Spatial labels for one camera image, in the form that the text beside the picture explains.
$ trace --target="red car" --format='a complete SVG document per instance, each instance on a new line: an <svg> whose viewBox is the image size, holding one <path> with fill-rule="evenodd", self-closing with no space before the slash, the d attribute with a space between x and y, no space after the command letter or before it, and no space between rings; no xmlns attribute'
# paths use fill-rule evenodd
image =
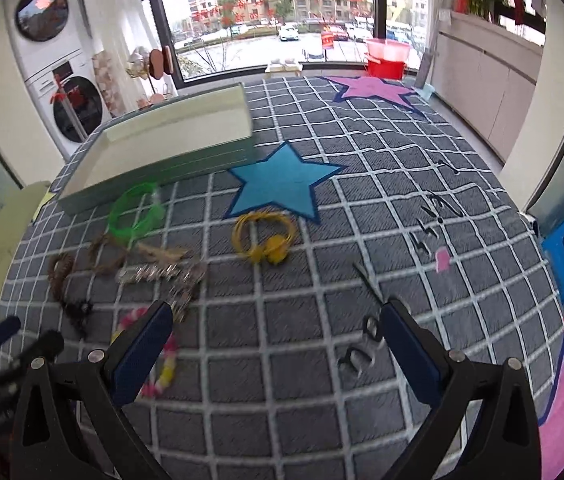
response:
<svg viewBox="0 0 564 480"><path fill-rule="evenodd" d="M348 33L339 27L327 27L327 30L333 34L333 41L348 41Z"/></svg>

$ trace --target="pink sticky note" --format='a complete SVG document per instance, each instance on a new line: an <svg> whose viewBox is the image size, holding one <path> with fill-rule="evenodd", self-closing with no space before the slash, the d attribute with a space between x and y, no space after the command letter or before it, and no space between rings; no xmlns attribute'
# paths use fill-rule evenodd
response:
<svg viewBox="0 0 564 480"><path fill-rule="evenodd" d="M435 251L435 270L436 272L444 272L450 267L450 254L446 246L440 247Z"/></svg>

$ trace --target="pink paper piece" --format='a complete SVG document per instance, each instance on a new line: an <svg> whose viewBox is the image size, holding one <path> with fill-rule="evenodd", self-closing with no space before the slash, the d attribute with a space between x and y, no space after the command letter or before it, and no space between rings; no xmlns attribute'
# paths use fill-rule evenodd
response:
<svg viewBox="0 0 564 480"><path fill-rule="evenodd" d="M542 480L554 480L564 469L564 358L560 362L555 397L540 426Z"/></svg>
<svg viewBox="0 0 564 480"><path fill-rule="evenodd" d="M449 267L450 254L448 253L448 249L445 246L440 247L435 251L435 270L436 272L444 272L444 270L448 270Z"/></svg>

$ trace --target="yellow sticky note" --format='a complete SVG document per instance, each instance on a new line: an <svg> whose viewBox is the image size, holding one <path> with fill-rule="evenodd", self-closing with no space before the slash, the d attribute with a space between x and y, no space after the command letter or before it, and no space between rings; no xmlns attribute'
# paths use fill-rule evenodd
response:
<svg viewBox="0 0 564 480"><path fill-rule="evenodd" d="M48 203L49 200L51 200L57 193L51 193L50 191L47 191L46 194L44 195L44 198L42 199L42 202L40 202L40 205L38 205L38 208L36 209L36 211L33 213L33 222L35 222L38 219L38 216L40 215L40 211L42 210L42 208Z"/></svg>

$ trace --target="yellow hair tie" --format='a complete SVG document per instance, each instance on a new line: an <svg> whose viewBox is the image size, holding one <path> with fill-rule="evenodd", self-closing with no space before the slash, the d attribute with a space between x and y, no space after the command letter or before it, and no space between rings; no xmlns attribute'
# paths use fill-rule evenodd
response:
<svg viewBox="0 0 564 480"><path fill-rule="evenodd" d="M248 222L257 220L272 220L282 223L286 227L286 237L273 235L267 238L263 246L256 244L245 250L241 243L242 228ZM237 253L249 259L251 263L258 264L262 261L262 258L266 258L269 263L276 265L284 261L294 238L295 224L288 216L274 211L252 211L238 218L233 228L231 241Z"/></svg>

